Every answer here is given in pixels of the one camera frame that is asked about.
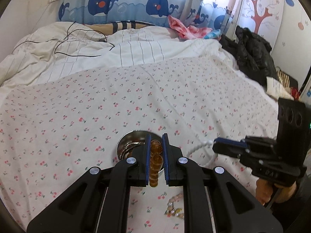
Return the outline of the person right hand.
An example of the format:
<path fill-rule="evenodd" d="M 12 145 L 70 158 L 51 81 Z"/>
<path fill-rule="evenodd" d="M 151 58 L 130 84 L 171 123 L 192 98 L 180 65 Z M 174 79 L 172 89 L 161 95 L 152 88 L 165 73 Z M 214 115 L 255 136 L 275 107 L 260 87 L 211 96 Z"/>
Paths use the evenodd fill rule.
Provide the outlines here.
<path fill-rule="evenodd" d="M 283 187 L 277 184 L 270 183 L 264 179 L 259 178 L 256 181 L 256 199 L 262 204 L 265 205 L 268 203 L 273 195 L 273 188 L 277 187 L 281 190 L 278 197 L 275 199 L 276 203 L 284 203 L 288 201 L 295 193 L 297 189 L 297 184 L 294 183 L 290 187 Z"/>

